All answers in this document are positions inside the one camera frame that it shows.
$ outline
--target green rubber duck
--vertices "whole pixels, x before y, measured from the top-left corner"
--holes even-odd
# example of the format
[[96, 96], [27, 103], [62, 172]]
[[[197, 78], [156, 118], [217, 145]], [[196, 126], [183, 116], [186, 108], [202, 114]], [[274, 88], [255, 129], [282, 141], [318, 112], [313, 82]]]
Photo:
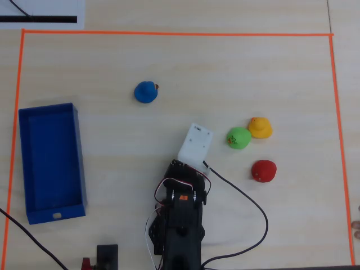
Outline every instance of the green rubber duck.
[[227, 134], [227, 142], [234, 149], [244, 149], [251, 141], [251, 133], [246, 128], [232, 128]]

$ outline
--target yellow rubber duck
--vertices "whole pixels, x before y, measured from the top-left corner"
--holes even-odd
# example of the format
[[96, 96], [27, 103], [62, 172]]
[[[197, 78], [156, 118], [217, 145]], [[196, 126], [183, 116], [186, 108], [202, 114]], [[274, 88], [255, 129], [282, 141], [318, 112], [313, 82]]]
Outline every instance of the yellow rubber duck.
[[266, 139], [272, 135], [272, 127], [265, 117], [253, 117], [249, 123], [248, 129], [251, 136], [257, 139]]

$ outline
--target light wood surface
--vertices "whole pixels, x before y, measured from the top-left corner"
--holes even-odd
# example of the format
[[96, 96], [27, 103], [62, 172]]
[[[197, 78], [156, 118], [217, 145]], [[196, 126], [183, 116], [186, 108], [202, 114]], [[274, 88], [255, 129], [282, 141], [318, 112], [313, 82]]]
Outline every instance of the light wood surface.
[[[355, 1], [330, 1], [352, 216], [357, 173]], [[326, 1], [87, 1], [87, 30], [329, 32]], [[6, 205], [20, 32], [1, 31], [1, 203]], [[268, 213], [264, 244], [211, 264], [249, 269], [350, 264], [329, 42], [324, 38], [175, 38], [27, 35], [20, 107], [73, 102], [79, 109], [87, 216], [29, 226], [19, 134], [11, 213], [70, 269], [119, 244], [120, 269], [151, 269], [143, 239], [152, 192], [192, 122], [213, 131], [208, 162]], [[132, 90], [159, 83], [140, 106]], [[226, 146], [232, 126], [269, 117], [274, 136], [243, 151]], [[273, 183], [249, 179], [257, 159], [278, 165]], [[262, 235], [257, 208], [212, 176], [202, 259], [241, 250]], [[360, 247], [355, 241], [355, 253]], [[58, 269], [11, 225], [6, 269]]]
[[[331, 26], [334, 36], [337, 84], [344, 132], [346, 167], [352, 220], [360, 220], [359, 171], [359, 8], [358, 1], [329, 1]], [[360, 241], [354, 240], [355, 258], [360, 263]]]
[[[6, 209], [20, 32], [0, 31], [0, 36], [0, 207]], [[1, 218], [1, 250], [4, 225]]]

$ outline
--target blue rubber duck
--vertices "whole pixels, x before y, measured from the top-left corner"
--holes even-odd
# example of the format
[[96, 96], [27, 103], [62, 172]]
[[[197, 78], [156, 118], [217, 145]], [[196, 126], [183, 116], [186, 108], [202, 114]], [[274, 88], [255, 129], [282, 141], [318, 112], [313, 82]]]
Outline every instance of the blue rubber duck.
[[158, 96], [158, 87], [154, 82], [140, 82], [134, 91], [135, 98], [141, 103], [150, 103]]

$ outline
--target wire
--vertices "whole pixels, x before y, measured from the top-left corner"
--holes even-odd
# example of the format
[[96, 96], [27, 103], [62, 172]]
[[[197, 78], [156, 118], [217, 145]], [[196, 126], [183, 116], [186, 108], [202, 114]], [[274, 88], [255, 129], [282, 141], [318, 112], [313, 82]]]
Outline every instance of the wire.
[[8, 219], [10, 219], [15, 225], [17, 225], [20, 229], [22, 229], [29, 237], [31, 240], [34, 241], [34, 243], [39, 247], [41, 248], [47, 255], [49, 255], [54, 261], [56, 261], [56, 263], [58, 265], [60, 265], [60, 267], [63, 269], [63, 270], [68, 270], [65, 265], [63, 265], [63, 263], [61, 261], [59, 261], [59, 259], [57, 259], [55, 257], [55, 255], [53, 255], [50, 251], [48, 251], [42, 244], [39, 243], [38, 240], [35, 239], [35, 237], [27, 230], [25, 229], [25, 227], [23, 225], [21, 225], [18, 221], [16, 221], [13, 217], [11, 217], [9, 214], [7, 214], [4, 210], [2, 210], [0, 208], [0, 212], [5, 215]]
[[155, 270], [158, 270], [158, 268], [156, 267], [155, 262], [154, 262], [154, 259], [153, 259], [152, 255], [151, 255], [151, 251], [150, 251], [150, 248], [149, 248], [149, 242], [148, 242], [148, 240], [147, 240], [147, 234], [146, 234], [146, 232], [147, 232], [147, 224], [148, 224], [148, 222], [149, 222], [149, 219], [150, 219], [151, 216], [152, 216], [156, 211], [158, 211], [160, 208], [161, 208], [161, 207], [156, 208], [156, 209], [150, 214], [150, 216], [147, 218], [147, 221], [146, 221], [146, 223], [145, 223], [145, 241], [146, 241], [148, 253], [150, 254], [150, 258], [151, 258], [151, 261], [152, 261], [152, 263], [153, 263], [153, 265], [154, 265]]
[[185, 181], [180, 181], [180, 180], [177, 180], [177, 179], [171, 178], [171, 177], [164, 178], [163, 180], [160, 181], [160, 183], [158, 184], [158, 186], [156, 187], [156, 190], [155, 190], [155, 192], [154, 192], [154, 198], [155, 198], [155, 200], [156, 200], [161, 206], [164, 206], [164, 204], [156, 198], [156, 194], [158, 193], [158, 190], [159, 190], [160, 186], [161, 186], [166, 180], [169, 180], [169, 179], [174, 180], [174, 181], [176, 181], [176, 182], [178, 182], [178, 183], [181, 183], [181, 184], [190, 186], [190, 187], [191, 187], [191, 190], [194, 190], [194, 187], [193, 187], [192, 184], [190, 184], [190, 183], [187, 183], [187, 182], [185, 182]]
[[210, 187], [209, 187], [209, 190], [206, 192], [206, 195], [209, 194], [210, 190], [212, 189], [212, 182], [210, 181], [209, 177], [206, 176], [206, 174], [200, 172], [199, 170], [195, 169], [194, 167], [188, 165], [191, 169], [197, 171], [198, 173], [200, 173], [203, 177], [206, 178], [206, 180], [208, 180], [209, 184], [210, 184]]
[[32, 17], [31, 17], [29, 14], [27, 14], [24, 10], [22, 10], [13, 0], [9, 0], [9, 1], [10, 1], [10, 3], [12, 3], [18, 10], [20, 10], [22, 14], [24, 14], [26, 17], [32, 19]]
[[219, 177], [221, 180], [223, 180], [224, 182], [228, 183], [230, 186], [232, 186], [233, 188], [235, 188], [238, 192], [240, 192], [241, 194], [243, 194], [246, 198], [248, 198], [253, 204], [255, 204], [255, 206], [257, 208], [259, 208], [259, 210], [261, 211], [261, 213], [264, 215], [264, 218], [265, 218], [265, 222], [266, 222], [266, 227], [265, 227], [265, 233], [263, 235], [263, 237], [260, 239], [259, 242], [257, 242], [255, 245], [243, 250], [243, 251], [240, 251], [240, 252], [236, 252], [236, 253], [233, 253], [233, 254], [227, 254], [227, 255], [221, 255], [221, 256], [215, 256], [215, 257], [212, 257], [210, 259], [208, 259], [207, 261], [205, 261], [205, 263], [203, 263], [200, 267], [200, 269], [204, 269], [205, 268], [205, 265], [207, 265], [208, 263], [214, 261], [214, 260], [219, 260], [219, 259], [224, 259], [224, 258], [230, 258], [230, 257], [235, 257], [235, 256], [238, 256], [238, 255], [241, 255], [241, 254], [244, 254], [248, 251], [250, 251], [251, 249], [254, 249], [255, 247], [257, 247], [258, 245], [260, 245], [267, 233], [268, 233], [268, 230], [269, 230], [269, 221], [268, 221], [268, 217], [266, 216], [264, 210], [252, 199], [250, 198], [246, 193], [244, 193], [244, 191], [242, 191], [241, 189], [239, 189], [237, 186], [235, 186], [233, 183], [231, 183], [230, 181], [226, 180], [224, 177], [222, 177], [220, 174], [218, 174], [213, 168], [211, 168], [210, 166], [208, 166], [208, 164], [203, 161], [204, 165], [209, 168], [217, 177]]
[[163, 262], [163, 255], [161, 256], [159, 266], [157, 267], [157, 268], [158, 268], [158, 270], [161, 270], [161, 263], [162, 263], [162, 262]]

